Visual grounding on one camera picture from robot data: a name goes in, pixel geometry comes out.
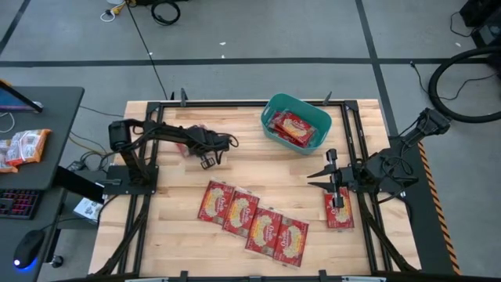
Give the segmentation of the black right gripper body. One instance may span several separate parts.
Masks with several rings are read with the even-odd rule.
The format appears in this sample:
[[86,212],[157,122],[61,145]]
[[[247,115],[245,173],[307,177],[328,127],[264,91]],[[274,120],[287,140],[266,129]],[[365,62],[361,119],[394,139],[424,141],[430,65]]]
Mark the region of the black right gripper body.
[[338,168],[337,167],[337,151],[329,149],[326,152],[326,165],[327,175],[330,177],[330,184],[326,189],[329,193],[333,194],[333,206],[335,208],[344,207],[344,198],[341,195],[341,187],[349,189],[354,184],[353,169],[351,166]]

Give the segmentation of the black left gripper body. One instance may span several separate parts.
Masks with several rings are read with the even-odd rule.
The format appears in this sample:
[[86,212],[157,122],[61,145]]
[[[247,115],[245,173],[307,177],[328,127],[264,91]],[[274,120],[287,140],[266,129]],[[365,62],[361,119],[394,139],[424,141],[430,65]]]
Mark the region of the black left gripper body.
[[189,153],[201,159],[200,165],[203,169],[219,165],[222,153],[229,150],[231,143],[227,135],[199,126],[185,128],[184,134]]

